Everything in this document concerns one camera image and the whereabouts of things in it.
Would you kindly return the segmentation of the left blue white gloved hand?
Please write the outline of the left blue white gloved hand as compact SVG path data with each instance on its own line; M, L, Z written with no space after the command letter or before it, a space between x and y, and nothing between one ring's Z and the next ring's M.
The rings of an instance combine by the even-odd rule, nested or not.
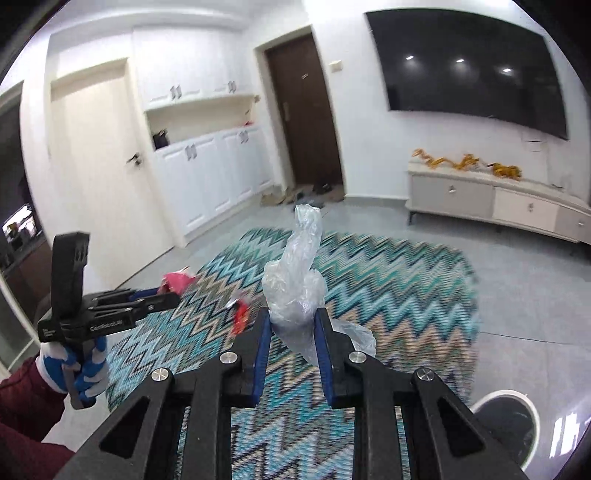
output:
M35 360L41 378L55 392L68 394L74 409L93 406L109 381L108 343L102 336L79 360L73 350L58 342L42 343Z

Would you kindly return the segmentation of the dark red sleeve forearm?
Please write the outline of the dark red sleeve forearm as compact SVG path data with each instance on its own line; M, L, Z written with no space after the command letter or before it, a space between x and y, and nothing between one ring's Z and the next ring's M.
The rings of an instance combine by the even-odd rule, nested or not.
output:
M67 447L43 441L61 420L64 399L42 378L34 358L1 382L3 479L52 479L71 459Z

